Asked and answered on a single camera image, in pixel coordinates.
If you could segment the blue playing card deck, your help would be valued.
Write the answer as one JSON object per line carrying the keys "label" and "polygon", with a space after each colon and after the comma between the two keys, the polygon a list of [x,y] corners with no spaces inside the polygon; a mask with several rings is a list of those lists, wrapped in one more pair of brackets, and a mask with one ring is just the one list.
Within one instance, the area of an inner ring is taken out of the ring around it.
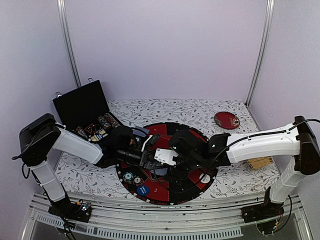
{"label": "blue playing card deck", "polygon": [[167,168],[157,168],[155,170],[155,174],[158,175],[158,176],[165,176],[168,172],[168,169]]}

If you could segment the poker chip stack red top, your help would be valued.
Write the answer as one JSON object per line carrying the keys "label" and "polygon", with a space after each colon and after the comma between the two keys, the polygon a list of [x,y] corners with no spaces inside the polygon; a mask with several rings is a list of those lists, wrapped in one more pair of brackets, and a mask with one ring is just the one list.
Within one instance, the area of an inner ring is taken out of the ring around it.
{"label": "poker chip stack red top", "polygon": [[140,176],[135,176],[135,177],[133,178],[132,183],[133,183],[135,186],[138,187],[138,186],[141,186],[141,185],[144,183],[144,179],[141,178]]}

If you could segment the poker chip stack teal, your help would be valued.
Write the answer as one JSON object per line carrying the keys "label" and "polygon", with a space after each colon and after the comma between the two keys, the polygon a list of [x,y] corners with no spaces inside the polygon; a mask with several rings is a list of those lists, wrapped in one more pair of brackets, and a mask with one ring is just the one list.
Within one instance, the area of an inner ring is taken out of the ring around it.
{"label": "poker chip stack teal", "polygon": [[125,183],[133,184],[135,177],[136,176],[132,172],[126,172],[122,178]]}

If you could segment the white dealer button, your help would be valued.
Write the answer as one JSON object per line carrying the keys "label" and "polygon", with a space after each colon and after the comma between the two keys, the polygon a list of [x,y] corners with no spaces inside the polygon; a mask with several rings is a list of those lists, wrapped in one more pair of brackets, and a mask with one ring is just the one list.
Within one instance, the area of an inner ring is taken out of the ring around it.
{"label": "white dealer button", "polygon": [[200,180],[200,183],[201,184],[209,184],[211,182],[211,177],[208,175],[208,174],[204,174],[202,173],[200,176],[199,176],[199,180]]}

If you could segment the blue small blind button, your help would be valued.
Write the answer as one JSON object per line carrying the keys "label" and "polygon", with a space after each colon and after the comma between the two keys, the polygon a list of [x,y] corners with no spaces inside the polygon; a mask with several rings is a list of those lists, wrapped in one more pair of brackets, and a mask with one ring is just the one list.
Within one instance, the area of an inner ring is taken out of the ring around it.
{"label": "blue small blind button", "polygon": [[140,195],[140,196],[147,196],[150,192],[150,188],[146,185],[140,185],[138,188],[137,188],[137,193]]}

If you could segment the blue backed playing card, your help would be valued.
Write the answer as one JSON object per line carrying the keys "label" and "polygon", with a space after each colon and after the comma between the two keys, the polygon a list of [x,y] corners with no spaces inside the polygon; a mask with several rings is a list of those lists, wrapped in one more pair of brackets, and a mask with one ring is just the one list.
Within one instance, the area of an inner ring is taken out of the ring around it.
{"label": "blue backed playing card", "polygon": [[136,136],[146,137],[149,134],[149,130],[143,127],[132,127],[132,133]]}

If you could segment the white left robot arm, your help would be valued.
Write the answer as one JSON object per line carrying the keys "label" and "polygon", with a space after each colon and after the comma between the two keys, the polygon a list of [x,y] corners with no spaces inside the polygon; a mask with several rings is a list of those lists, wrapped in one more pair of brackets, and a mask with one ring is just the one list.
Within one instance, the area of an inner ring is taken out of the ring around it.
{"label": "white left robot arm", "polygon": [[17,158],[30,168],[55,209],[63,217],[70,217],[75,211],[74,205],[48,163],[50,151],[74,155],[102,169],[115,165],[117,161],[139,165],[148,158],[148,148],[159,138],[159,134],[153,134],[137,140],[132,128],[119,126],[107,138],[93,142],[46,113],[19,132],[20,154]]}

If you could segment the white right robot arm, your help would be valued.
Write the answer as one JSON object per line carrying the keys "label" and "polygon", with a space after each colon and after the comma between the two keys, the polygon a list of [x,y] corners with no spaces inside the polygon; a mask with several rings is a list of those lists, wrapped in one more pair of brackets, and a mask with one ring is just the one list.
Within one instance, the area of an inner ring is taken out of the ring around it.
{"label": "white right robot arm", "polygon": [[262,218],[269,218],[306,176],[320,170],[320,148],[309,122],[303,116],[296,116],[293,123],[279,128],[246,134],[215,134],[207,142],[183,129],[170,138],[169,149],[156,153],[160,154],[161,164],[207,170],[256,158],[290,156],[286,169],[266,191],[265,202],[258,208]]}

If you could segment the poker chip row right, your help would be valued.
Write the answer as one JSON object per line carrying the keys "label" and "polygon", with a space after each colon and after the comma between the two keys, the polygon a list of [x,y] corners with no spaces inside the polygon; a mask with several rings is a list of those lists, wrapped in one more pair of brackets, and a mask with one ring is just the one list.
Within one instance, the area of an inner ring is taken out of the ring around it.
{"label": "poker chip row right", "polygon": [[112,128],[120,127],[122,125],[111,113],[108,112],[104,115],[100,115],[97,120],[102,128],[106,131]]}

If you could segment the poker chip row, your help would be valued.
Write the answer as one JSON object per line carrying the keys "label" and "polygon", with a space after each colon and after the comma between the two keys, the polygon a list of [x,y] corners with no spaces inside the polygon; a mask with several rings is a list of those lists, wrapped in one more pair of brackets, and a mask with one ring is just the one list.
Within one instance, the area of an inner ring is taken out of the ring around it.
{"label": "poker chip row", "polygon": [[122,125],[111,113],[108,112],[104,115],[100,115],[97,120],[102,128],[106,131],[112,128],[120,127]]}
{"label": "poker chip row", "polygon": [[85,130],[84,130],[82,127],[78,126],[78,127],[75,129],[75,131],[76,131],[76,133],[77,133],[78,135],[82,136],[84,139],[86,139],[86,140],[89,139],[88,135],[86,134]]}

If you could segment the red floral round plate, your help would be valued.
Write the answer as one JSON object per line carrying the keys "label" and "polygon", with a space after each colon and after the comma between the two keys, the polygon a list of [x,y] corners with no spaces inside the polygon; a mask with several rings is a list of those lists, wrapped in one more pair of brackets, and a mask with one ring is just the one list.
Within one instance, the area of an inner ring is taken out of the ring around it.
{"label": "red floral round plate", "polygon": [[214,116],[215,123],[227,130],[233,130],[240,126],[240,120],[236,115],[227,111],[217,112]]}

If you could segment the black poker chip case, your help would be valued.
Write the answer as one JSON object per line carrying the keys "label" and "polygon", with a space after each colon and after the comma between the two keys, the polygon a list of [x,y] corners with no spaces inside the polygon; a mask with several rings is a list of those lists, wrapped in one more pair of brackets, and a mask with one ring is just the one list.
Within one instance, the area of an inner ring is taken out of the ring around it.
{"label": "black poker chip case", "polygon": [[[88,139],[83,139],[90,143],[98,144],[102,148],[122,149],[130,144],[130,134],[132,131],[125,128],[110,111],[103,87],[99,80],[62,94],[52,101],[61,123],[79,137],[83,138],[76,133],[76,128],[82,127],[88,136]],[[108,133],[106,138],[98,142],[92,142],[90,139],[91,134],[94,131],[103,129],[98,122],[98,117],[105,113],[112,114],[122,125],[105,130]]]}

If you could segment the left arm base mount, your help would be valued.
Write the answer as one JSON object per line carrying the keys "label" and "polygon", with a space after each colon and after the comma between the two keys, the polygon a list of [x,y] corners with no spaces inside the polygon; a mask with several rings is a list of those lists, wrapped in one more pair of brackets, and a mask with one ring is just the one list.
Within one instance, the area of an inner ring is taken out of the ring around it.
{"label": "left arm base mount", "polygon": [[82,199],[71,202],[68,197],[57,202],[50,202],[48,213],[65,220],[88,223],[91,218],[92,204]]}

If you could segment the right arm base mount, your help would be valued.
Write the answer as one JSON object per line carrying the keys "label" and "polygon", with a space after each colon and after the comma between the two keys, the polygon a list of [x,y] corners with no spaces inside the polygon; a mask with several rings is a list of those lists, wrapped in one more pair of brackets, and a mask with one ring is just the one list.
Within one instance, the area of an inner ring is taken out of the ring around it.
{"label": "right arm base mount", "polygon": [[277,230],[283,213],[283,204],[272,202],[263,202],[241,209],[244,222],[255,222],[257,230],[263,235],[273,234]]}

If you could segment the aluminium frame post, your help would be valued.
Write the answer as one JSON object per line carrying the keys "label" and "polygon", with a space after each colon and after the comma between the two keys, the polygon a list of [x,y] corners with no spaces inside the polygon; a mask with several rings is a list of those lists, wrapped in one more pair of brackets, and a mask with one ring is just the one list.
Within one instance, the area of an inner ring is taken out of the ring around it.
{"label": "aluminium frame post", "polygon": [[252,105],[253,98],[255,91],[258,86],[258,81],[261,73],[261,69],[263,66],[263,61],[268,45],[268,39],[270,35],[270,30],[272,26],[272,20],[273,20],[273,12],[274,12],[274,7],[275,7],[275,1],[274,0],[267,0],[266,1],[266,10],[265,10],[265,17],[264,17],[264,22],[263,22],[263,28],[262,28],[262,35],[261,35],[261,40],[260,40],[260,45],[259,45],[259,50],[258,50],[258,56],[256,60],[256,64],[254,67],[253,71],[253,76],[252,80],[250,83],[250,87],[248,90],[248,94],[245,100],[245,105],[249,109],[250,106]]}
{"label": "aluminium frame post", "polygon": [[82,83],[81,83],[79,71],[77,68],[76,58],[75,58],[74,50],[72,46],[72,39],[71,39],[70,30],[69,30],[66,4],[64,0],[57,0],[56,3],[57,3],[60,26],[62,30],[62,36],[63,36],[64,45],[65,45],[68,61],[70,64],[74,84],[76,88],[80,88],[82,86]]}

